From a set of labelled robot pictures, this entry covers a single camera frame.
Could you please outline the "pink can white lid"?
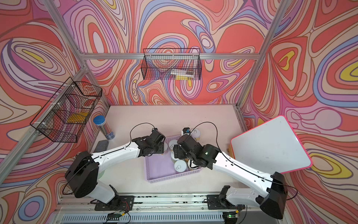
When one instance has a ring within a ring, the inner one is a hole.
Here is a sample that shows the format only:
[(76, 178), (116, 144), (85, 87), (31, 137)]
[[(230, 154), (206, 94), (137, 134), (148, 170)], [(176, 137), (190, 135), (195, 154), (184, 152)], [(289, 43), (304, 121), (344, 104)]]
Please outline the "pink can white lid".
[(176, 173), (183, 173), (187, 171), (187, 162), (185, 160), (177, 160), (174, 163), (174, 170)]

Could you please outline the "lilac plastic basket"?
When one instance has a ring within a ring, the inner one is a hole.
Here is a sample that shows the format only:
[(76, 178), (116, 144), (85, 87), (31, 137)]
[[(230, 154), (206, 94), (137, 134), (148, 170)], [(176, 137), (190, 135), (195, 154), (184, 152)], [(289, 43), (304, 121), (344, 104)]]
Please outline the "lilac plastic basket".
[[(170, 140), (178, 140), (180, 135), (166, 137), (165, 142), (168, 144)], [(176, 173), (174, 170), (174, 163), (171, 161), (171, 150), (168, 147), (168, 152), (165, 155), (154, 154), (145, 158), (145, 180), (149, 183), (156, 183), (164, 180), (169, 180), (185, 175), (191, 175), (201, 172), (201, 168), (187, 171), (183, 173)]]

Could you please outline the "orange can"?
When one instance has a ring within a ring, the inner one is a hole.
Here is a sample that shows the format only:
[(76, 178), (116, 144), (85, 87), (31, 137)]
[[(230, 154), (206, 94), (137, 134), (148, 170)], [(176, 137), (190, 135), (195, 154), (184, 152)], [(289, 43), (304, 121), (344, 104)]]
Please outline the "orange can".
[(196, 165), (190, 165), (190, 163), (187, 165), (187, 167), (188, 167), (188, 170), (189, 170), (189, 171), (196, 170), (196, 169), (198, 169), (198, 168), (199, 168), (199, 166), (196, 166)]

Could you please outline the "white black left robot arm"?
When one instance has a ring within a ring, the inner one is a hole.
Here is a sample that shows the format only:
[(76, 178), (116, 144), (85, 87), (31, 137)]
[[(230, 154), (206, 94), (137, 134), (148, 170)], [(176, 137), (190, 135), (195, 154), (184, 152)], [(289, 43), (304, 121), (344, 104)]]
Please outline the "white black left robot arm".
[(65, 174), (67, 185), (75, 198), (90, 197), (97, 201), (96, 211), (131, 210), (110, 184), (99, 180), (99, 174), (124, 161), (162, 154), (166, 137), (153, 128), (148, 136), (131, 139), (129, 143), (98, 153), (79, 153)]

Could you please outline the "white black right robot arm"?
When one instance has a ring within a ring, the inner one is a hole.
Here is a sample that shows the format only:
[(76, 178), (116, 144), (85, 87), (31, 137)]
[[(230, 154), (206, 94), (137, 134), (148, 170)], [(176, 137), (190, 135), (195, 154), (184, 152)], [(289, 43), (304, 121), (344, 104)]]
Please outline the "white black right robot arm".
[(174, 157), (188, 158), (194, 165), (225, 173), (250, 187), (256, 194), (254, 204), (275, 219), (283, 219), (288, 185), (283, 174), (268, 174), (251, 168), (211, 144), (201, 145), (185, 134), (173, 147)]

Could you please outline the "markers in back basket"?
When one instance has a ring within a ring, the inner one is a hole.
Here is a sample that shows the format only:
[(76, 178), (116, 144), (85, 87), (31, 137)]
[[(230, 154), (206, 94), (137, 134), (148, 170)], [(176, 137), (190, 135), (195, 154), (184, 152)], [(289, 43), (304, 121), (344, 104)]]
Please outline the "markers in back basket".
[(195, 72), (180, 69), (172, 69), (170, 75), (175, 80), (191, 80), (195, 78)]

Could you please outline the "yellow item in left basket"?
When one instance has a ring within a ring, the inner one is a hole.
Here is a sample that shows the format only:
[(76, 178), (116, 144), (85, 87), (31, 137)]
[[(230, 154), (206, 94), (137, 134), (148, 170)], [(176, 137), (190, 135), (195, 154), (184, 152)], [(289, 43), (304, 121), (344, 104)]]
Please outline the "yellow item in left basket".
[(66, 118), (67, 124), (84, 124), (87, 120), (88, 112), (70, 113)]

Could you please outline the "yellow can white lid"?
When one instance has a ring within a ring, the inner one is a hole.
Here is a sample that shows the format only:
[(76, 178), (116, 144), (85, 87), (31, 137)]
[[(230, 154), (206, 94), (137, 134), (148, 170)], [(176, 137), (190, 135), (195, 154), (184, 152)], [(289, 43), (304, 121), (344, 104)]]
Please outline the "yellow can white lid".
[(191, 132), (191, 136), (192, 136), (196, 141), (199, 141), (199, 140), (200, 140), (200, 136), (201, 136), (200, 130), (194, 129), (194, 130)]

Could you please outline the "grey whiteboard eraser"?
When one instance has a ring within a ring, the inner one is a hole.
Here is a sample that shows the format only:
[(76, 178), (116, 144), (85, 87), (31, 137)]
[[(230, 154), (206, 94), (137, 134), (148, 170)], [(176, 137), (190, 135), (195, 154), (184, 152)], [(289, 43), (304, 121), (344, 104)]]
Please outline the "grey whiteboard eraser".
[(100, 152), (106, 151), (108, 148), (108, 145), (109, 145), (108, 140), (99, 141), (95, 147), (94, 153), (100, 153)]

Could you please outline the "blue lid pencil tube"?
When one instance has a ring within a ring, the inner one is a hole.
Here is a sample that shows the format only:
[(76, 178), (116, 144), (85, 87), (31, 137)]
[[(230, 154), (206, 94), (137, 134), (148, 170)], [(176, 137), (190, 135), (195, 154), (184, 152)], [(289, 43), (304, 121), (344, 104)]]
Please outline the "blue lid pencil tube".
[(106, 121), (106, 118), (102, 115), (98, 115), (93, 119), (94, 124), (100, 129), (103, 135), (107, 140), (112, 140), (115, 138), (113, 130), (110, 128), (109, 124)]

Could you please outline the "pink framed whiteboard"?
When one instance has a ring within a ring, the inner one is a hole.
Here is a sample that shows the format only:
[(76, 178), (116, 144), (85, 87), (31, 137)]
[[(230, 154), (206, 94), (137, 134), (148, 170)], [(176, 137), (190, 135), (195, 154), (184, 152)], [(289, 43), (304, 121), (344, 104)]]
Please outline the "pink framed whiteboard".
[(310, 168), (313, 161), (284, 116), (278, 116), (231, 140), (235, 159), (265, 173)]

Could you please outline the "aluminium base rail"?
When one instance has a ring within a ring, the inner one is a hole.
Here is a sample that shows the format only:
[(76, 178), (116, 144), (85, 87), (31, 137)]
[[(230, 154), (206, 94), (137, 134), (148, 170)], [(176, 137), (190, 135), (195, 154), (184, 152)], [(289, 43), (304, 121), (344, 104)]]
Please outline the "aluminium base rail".
[(60, 199), (50, 224), (224, 224), (269, 223), (289, 224), (289, 216), (276, 220), (253, 205), (237, 205), (230, 209), (208, 200), (208, 193), (131, 193), (124, 210), (95, 208), (89, 197)]

